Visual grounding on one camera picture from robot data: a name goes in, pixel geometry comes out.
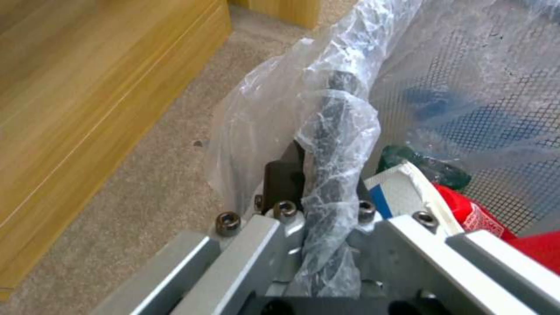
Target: wood grain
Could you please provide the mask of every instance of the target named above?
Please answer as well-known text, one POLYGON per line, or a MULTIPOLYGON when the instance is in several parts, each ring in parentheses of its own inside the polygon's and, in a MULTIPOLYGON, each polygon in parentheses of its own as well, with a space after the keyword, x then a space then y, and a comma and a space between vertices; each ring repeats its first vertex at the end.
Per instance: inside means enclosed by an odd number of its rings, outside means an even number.
POLYGON ((312 29, 317 25, 320 0, 229 0, 230 3, 312 29))
POLYGON ((231 32, 225 0, 34 2, 0 5, 5 289, 31 270, 231 32))

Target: gray metal bar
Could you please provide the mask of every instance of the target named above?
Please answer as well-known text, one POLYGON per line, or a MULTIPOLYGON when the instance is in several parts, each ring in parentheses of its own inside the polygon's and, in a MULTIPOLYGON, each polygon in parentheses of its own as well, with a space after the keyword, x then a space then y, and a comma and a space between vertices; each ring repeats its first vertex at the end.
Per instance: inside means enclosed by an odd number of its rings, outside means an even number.
POLYGON ((284 226, 253 216, 171 314, 237 314, 251 293, 266 293, 286 253, 284 226))
POLYGON ((487 231, 446 243, 540 314, 560 314, 560 277, 487 231))
POLYGON ((220 255, 217 241, 182 231, 92 314, 164 314, 220 255))
POLYGON ((427 290, 451 313, 534 313, 410 216, 377 223, 372 242, 369 256, 392 298, 427 290))

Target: wooden cabinet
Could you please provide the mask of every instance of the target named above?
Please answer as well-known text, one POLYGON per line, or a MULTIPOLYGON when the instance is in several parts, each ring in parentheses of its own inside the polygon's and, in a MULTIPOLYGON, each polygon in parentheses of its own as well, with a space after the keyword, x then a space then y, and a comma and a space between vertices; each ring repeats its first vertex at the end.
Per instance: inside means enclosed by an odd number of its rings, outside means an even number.
POLYGON ((0 299, 230 31, 226 0, 0 2, 0 299))
POLYGON ((317 25, 320 0, 229 0, 230 3, 308 29, 317 25))

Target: green object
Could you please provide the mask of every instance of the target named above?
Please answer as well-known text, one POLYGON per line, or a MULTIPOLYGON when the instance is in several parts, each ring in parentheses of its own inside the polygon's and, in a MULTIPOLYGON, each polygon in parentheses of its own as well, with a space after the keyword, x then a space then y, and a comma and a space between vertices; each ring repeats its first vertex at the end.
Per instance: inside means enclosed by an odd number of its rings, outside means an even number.
POLYGON ((430 182, 447 186, 453 190, 463 189, 470 183, 471 176, 464 170, 423 156, 407 146, 386 146, 381 153, 377 173, 397 166, 404 161, 414 164, 430 182))

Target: black metal part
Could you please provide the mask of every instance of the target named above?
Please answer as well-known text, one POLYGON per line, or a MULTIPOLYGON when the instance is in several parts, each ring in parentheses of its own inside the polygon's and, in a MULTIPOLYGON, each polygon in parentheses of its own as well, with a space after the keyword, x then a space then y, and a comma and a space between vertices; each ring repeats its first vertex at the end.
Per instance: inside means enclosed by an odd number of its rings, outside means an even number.
POLYGON ((437 299, 250 297, 239 315, 449 314, 437 299))
MULTIPOLYGON (((279 160, 268 163, 264 168, 263 194, 255 196, 255 209, 264 215, 277 202, 291 201, 302 211, 301 197, 304 193, 305 151, 293 141, 279 160)), ((371 195, 362 180, 356 188, 358 199, 372 202, 371 195)))

